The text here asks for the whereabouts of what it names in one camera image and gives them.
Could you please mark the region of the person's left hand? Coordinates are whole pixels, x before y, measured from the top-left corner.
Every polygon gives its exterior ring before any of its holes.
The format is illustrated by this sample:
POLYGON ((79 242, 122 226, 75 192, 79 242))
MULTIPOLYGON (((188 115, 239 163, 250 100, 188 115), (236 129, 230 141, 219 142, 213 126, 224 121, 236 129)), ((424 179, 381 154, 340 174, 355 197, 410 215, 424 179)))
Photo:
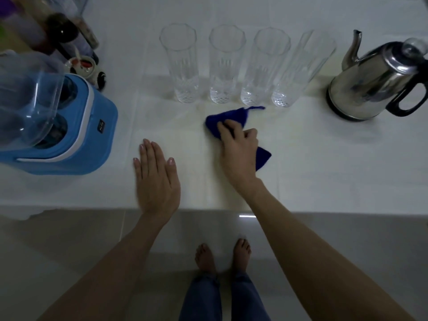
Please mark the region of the person's left hand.
MULTIPOLYGON (((139 145, 139 156, 145 162, 145 139, 139 145)), ((181 194, 174 194, 167 188, 167 160, 159 146, 159 181, 145 181, 136 184, 136 199, 142 212, 142 217, 157 227, 168 223, 180 205, 181 194)))

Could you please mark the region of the white tablecloth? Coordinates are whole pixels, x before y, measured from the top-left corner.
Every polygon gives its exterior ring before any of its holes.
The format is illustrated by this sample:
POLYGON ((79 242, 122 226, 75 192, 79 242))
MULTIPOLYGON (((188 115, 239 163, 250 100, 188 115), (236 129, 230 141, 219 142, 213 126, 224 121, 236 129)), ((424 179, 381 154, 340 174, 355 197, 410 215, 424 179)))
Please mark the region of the white tablecloth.
POLYGON ((175 159, 181 209, 246 210, 218 167, 220 143, 204 126, 206 116, 243 106, 208 97, 209 33, 234 24, 247 37, 242 76, 262 28, 282 29, 293 47, 311 29, 337 42, 294 105, 268 102, 249 113, 246 127, 256 128, 260 145, 272 153, 258 176, 273 195, 294 212, 428 215, 428 103, 406 118, 384 111, 352 123, 325 102, 352 31, 363 32, 361 54, 388 41, 427 40, 424 0, 90 0, 84 16, 101 42, 103 94, 119 111, 111 154, 83 176, 35 176, 0 165, 1 214, 25 219, 48 208, 135 208, 132 159, 144 138, 175 159), (175 99, 158 39, 170 23, 197 32, 202 96, 191 104, 175 99))

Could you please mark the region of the pale pink bottle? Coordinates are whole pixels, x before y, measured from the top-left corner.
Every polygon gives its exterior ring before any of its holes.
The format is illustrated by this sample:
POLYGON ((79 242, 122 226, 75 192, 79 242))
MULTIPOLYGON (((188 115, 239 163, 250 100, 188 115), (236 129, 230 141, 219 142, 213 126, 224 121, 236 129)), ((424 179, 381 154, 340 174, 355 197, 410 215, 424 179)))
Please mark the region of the pale pink bottle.
POLYGON ((51 46, 43 28, 18 10, 0 10, 0 21, 17 34, 32 50, 48 54, 51 46))

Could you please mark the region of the clear plastic lid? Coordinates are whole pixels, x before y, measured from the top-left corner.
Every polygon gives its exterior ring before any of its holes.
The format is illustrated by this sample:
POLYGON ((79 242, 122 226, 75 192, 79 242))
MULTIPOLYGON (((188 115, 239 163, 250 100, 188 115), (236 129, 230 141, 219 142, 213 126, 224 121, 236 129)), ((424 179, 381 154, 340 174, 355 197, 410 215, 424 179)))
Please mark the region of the clear plastic lid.
POLYGON ((0 151, 30 148, 46 137, 64 78, 64 64, 46 54, 0 56, 0 151))

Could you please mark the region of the small panda figurine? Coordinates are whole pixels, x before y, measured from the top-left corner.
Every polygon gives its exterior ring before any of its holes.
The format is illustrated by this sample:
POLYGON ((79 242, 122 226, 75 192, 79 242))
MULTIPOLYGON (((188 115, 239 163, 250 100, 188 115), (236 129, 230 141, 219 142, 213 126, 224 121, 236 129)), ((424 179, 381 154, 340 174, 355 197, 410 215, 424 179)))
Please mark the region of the small panda figurine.
POLYGON ((66 72, 79 75, 85 79, 92 77, 96 72, 95 61, 88 56, 72 57, 65 63, 66 72))

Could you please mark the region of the person's right foot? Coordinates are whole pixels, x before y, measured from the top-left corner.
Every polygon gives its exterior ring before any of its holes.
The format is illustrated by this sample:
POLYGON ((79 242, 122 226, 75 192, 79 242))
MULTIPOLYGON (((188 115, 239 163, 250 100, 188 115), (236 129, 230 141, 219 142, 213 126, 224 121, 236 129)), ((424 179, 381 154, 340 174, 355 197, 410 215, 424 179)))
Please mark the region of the person's right foot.
POLYGON ((244 238, 239 238, 233 249, 232 267, 235 272, 246 273, 251 253, 249 241, 244 238))

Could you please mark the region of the blue plastic appliance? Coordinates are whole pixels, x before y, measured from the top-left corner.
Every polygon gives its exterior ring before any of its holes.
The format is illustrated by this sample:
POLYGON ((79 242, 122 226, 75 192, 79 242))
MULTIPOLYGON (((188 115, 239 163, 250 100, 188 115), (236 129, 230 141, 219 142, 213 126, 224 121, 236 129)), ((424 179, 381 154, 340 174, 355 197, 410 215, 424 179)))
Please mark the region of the blue plastic appliance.
POLYGON ((66 74, 54 123, 38 144, 0 151, 0 163, 33 175, 85 175, 110 155, 115 104, 82 77, 66 74))

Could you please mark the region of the person's foot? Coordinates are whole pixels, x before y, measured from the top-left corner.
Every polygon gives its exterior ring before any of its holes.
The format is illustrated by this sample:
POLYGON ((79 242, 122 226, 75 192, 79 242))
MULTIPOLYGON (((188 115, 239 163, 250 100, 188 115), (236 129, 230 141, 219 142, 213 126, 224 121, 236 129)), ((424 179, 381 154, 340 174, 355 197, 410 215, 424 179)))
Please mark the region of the person's foot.
POLYGON ((249 241, 244 238, 239 238, 233 249, 232 267, 235 272, 246 273, 251 253, 249 241))
POLYGON ((202 273, 217 275, 214 256, 207 244, 202 243, 198 246, 195 253, 195 262, 202 273))

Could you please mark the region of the person's right forearm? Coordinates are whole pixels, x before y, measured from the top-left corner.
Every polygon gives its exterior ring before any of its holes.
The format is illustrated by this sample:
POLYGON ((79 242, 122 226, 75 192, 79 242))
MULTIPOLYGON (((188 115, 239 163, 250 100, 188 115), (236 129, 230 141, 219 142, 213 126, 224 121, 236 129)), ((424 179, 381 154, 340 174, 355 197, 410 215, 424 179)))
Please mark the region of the person's right forearm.
POLYGON ((312 321, 415 321, 369 276, 299 221, 259 178, 233 187, 249 205, 312 321))

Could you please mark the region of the person's left foot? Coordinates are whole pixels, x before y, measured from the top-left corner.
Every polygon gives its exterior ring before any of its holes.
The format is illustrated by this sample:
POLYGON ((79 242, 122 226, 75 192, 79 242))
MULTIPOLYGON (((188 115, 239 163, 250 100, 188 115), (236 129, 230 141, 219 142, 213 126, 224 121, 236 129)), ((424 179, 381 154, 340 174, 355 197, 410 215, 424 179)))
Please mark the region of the person's left foot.
POLYGON ((202 273, 217 275, 214 256, 207 244, 202 243, 198 246, 195 253, 195 262, 202 273))

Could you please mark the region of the person's right hand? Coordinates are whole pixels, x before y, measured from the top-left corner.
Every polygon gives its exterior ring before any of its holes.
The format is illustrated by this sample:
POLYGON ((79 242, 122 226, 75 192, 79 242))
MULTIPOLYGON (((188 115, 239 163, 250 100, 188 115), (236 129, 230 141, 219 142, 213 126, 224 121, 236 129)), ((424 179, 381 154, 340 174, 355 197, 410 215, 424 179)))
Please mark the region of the person's right hand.
POLYGON ((221 141, 220 163, 224 175, 239 194, 256 183, 255 157, 259 141, 221 141))

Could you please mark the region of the blue jeans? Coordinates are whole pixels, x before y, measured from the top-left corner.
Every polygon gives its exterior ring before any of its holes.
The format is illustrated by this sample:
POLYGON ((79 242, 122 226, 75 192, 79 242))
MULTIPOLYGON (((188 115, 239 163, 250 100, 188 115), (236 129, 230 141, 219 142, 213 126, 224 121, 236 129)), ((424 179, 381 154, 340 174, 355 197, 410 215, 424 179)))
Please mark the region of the blue jeans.
MULTIPOLYGON (((247 273, 234 272, 231 294, 231 321, 271 321, 247 273)), ((222 321, 220 283, 217 276, 202 273, 192 280, 179 321, 222 321)))

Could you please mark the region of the blue cloth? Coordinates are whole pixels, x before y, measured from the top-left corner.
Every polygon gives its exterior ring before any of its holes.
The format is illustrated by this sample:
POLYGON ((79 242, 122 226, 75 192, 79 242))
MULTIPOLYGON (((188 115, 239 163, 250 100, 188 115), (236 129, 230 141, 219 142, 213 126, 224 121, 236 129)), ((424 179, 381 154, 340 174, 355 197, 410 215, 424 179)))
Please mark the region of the blue cloth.
MULTIPOLYGON (((250 110, 265 110, 264 106, 251 106, 247 108, 238 108, 229 111, 225 111, 219 114, 209 115, 205 119, 205 127, 216 139, 221 139, 220 132, 217 128, 218 122, 224 122, 225 120, 233 120, 241 124, 242 127, 245 127, 245 124, 248 120, 248 114, 250 110)), ((255 170, 259 171, 271 158, 272 154, 265 150, 262 147, 258 147, 255 157, 255 170)))

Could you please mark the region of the tall clear drinking glass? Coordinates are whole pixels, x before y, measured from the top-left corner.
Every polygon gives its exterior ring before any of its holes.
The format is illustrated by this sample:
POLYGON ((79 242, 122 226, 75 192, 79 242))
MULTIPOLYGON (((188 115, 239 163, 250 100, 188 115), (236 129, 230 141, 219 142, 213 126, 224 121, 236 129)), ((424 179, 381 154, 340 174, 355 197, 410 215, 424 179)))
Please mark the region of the tall clear drinking glass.
POLYGON ((219 25, 209 35, 210 98, 225 104, 236 93, 239 72, 247 39, 236 25, 219 25))
POLYGON ((292 106, 335 50, 336 42, 329 33, 316 29, 304 32, 273 90, 272 103, 279 108, 292 106))
POLYGON ((267 97, 291 48, 291 39, 281 29, 260 29, 253 40, 242 83, 241 101, 258 106, 267 97))
POLYGON ((181 103, 195 102, 199 96, 195 29, 185 23, 171 23, 162 28, 159 40, 167 55, 176 98, 181 103))

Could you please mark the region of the dark glass bottle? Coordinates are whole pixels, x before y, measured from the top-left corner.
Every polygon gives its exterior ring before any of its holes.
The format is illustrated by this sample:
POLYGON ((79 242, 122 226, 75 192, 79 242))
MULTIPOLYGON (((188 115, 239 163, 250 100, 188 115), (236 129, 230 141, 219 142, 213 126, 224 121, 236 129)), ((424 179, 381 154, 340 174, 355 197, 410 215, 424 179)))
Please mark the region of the dark glass bottle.
POLYGON ((44 20, 48 37, 67 54, 67 58, 75 56, 76 41, 79 41, 78 28, 62 13, 54 13, 44 20))

